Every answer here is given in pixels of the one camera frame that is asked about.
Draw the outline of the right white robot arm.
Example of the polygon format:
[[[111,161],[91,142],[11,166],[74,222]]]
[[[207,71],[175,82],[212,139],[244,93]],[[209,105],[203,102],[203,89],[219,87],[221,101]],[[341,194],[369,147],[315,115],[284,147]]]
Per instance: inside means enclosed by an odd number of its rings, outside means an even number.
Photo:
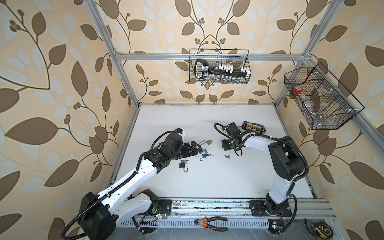
[[[288,199],[296,182],[309,173],[308,162],[293,139],[288,136],[267,136],[263,125],[247,121],[240,128],[235,123],[215,123],[214,128],[225,137],[222,140],[225,151],[234,150],[239,157],[243,154],[243,148],[253,148],[270,154],[277,175],[265,202],[257,206],[257,209],[270,216],[280,214],[288,206]]]

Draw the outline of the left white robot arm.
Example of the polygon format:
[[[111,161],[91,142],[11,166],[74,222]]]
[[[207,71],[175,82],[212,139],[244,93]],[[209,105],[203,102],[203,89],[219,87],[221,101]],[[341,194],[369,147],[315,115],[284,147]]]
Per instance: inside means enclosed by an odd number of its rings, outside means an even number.
[[[203,154],[201,145],[192,141],[184,143],[185,131],[177,128],[157,137],[150,149],[143,152],[134,169],[98,194],[89,192],[81,203],[79,214],[64,228],[61,240],[106,240],[117,225],[126,218],[132,218],[153,207],[158,197],[145,190],[130,199],[143,183],[156,176],[172,160],[179,160]]]

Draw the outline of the blue padlock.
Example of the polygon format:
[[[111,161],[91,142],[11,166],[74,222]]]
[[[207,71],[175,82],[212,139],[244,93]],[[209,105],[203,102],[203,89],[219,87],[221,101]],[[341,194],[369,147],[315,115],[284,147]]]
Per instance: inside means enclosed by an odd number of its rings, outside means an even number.
[[[201,158],[200,158],[200,161],[203,161],[205,158],[207,158],[207,154],[202,154]]]

